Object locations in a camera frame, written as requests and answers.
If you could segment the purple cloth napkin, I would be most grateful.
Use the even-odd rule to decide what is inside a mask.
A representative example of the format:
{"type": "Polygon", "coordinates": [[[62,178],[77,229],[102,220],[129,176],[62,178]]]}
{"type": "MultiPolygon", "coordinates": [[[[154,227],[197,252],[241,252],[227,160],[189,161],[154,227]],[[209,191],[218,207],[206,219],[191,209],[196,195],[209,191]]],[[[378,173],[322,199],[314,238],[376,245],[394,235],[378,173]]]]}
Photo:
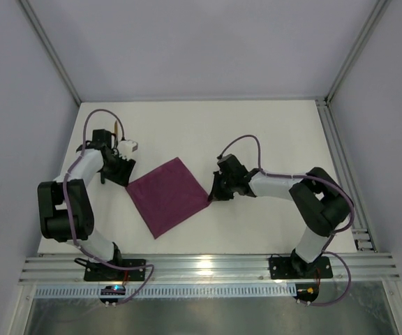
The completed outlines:
{"type": "Polygon", "coordinates": [[[154,239],[209,206],[208,195],[180,158],[173,158],[126,187],[154,239]]]}

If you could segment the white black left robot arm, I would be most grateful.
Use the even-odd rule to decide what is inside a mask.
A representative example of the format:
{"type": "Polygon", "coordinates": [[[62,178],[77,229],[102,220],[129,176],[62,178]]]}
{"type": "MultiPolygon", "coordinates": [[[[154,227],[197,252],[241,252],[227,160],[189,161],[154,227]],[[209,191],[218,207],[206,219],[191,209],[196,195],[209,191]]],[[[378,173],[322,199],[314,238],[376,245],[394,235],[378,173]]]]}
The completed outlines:
{"type": "Polygon", "coordinates": [[[75,152],[71,166],[52,181],[38,185],[40,231],[46,239],[67,243],[102,264],[121,266],[119,247],[95,227],[95,216],[87,192],[94,177],[126,187],[136,161],[138,143],[105,129],[96,129],[75,152]]]}

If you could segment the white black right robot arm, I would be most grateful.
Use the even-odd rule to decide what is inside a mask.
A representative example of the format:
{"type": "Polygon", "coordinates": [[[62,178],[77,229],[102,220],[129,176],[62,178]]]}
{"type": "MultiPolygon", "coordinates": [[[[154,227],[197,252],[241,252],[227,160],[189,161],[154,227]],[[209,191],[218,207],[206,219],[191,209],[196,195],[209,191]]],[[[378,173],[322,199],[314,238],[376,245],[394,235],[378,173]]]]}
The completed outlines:
{"type": "Polygon", "coordinates": [[[208,201],[228,201],[235,194],[250,198],[270,197],[292,201],[306,229],[289,256],[272,255],[272,279],[332,278],[329,258],[324,252],[342,224],[352,213],[353,203],[321,168],[315,167],[294,179],[254,168],[247,170],[233,154],[219,156],[218,170],[208,201]]]}

